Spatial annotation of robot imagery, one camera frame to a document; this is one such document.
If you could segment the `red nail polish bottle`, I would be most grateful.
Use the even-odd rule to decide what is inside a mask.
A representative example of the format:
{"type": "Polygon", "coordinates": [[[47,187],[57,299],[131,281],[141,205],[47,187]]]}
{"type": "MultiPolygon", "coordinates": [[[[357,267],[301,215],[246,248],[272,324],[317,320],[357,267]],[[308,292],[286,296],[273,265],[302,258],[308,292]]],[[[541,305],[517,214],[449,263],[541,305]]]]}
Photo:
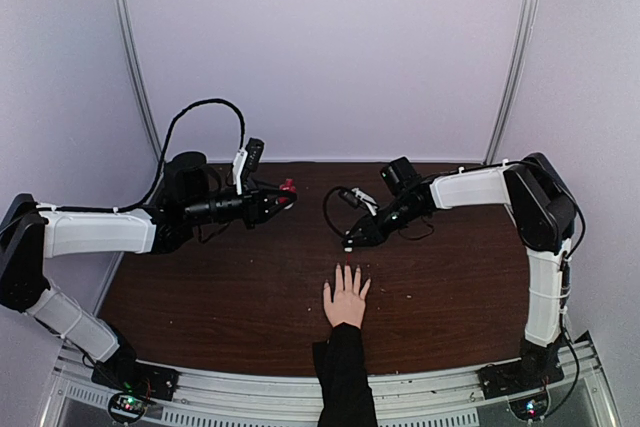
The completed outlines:
{"type": "MultiPolygon", "coordinates": [[[[292,178],[287,178],[284,183],[280,185],[280,189],[282,191],[295,193],[296,187],[294,185],[294,180],[292,178]]],[[[279,199],[279,203],[284,205],[285,210],[289,210],[293,207],[293,203],[289,200],[288,197],[281,197],[279,199]]]]}

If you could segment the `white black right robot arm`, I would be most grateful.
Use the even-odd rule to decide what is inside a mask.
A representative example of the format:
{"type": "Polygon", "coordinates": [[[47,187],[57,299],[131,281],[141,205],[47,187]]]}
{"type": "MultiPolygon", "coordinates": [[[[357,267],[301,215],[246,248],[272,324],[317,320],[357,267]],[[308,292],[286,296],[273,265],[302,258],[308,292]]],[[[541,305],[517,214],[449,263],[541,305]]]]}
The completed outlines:
{"type": "Polygon", "coordinates": [[[437,211],[482,205],[508,210],[529,262],[528,317],[512,377],[519,387],[535,387],[557,365],[579,216],[575,199],[548,159],[533,153],[519,161],[422,176],[401,157],[380,175],[393,197],[386,205],[358,188],[339,190],[345,202],[366,211],[350,229],[337,233],[347,251],[378,246],[410,222],[437,211]]]}

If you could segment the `black sleeved forearm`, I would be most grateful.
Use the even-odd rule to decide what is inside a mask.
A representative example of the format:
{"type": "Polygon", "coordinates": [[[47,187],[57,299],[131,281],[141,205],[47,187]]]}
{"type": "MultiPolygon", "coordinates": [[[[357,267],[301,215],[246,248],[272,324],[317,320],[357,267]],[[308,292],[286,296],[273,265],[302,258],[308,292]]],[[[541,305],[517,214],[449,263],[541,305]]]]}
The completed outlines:
{"type": "Polygon", "coordinates": [[[377,426],[361,330],[342,323],[327,341],[312,345],[323,407],[318,426],[377,426]]]}

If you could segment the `mannequin hand with long nails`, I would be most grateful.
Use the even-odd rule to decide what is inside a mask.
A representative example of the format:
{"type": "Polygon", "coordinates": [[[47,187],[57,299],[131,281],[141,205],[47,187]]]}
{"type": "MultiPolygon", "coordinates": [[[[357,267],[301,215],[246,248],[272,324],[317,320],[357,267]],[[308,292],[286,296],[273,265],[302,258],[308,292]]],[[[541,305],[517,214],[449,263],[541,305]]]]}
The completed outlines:
{"type": "Polygon", "coordinates": [[[323,284],[323,309],[332,328],[342,324],[361,329],[366,312],[366,298],[371,280],[362,281],[359,267],[352,270],[348,264],[337,263],[334,283],[323,284]]]}

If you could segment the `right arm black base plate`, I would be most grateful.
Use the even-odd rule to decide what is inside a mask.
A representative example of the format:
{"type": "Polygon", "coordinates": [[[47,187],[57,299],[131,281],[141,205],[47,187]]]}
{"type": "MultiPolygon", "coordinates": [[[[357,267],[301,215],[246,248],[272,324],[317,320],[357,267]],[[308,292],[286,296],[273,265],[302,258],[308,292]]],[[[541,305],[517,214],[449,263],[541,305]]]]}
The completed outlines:
{"type": "Polygon", "coordinates": [[[527,371],[522,360],[489,364],[477,374],[486,400],[543,389],[565,378],[562,368],[557,364],[545,367],[542,371],[527,371]]]}

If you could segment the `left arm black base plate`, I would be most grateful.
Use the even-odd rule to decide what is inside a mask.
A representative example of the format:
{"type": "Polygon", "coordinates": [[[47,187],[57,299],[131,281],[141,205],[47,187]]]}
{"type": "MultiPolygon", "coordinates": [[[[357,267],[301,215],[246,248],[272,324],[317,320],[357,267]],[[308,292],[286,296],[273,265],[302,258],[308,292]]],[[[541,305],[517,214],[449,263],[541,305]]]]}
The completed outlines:
{"type": "Polygon", "coordinates": [[[95,384],[136,397],[163,401],[173,399],[178,378],[179,373],[175,369],[131,359],[97,362],[91,375],[91,381],[95,384]]]}

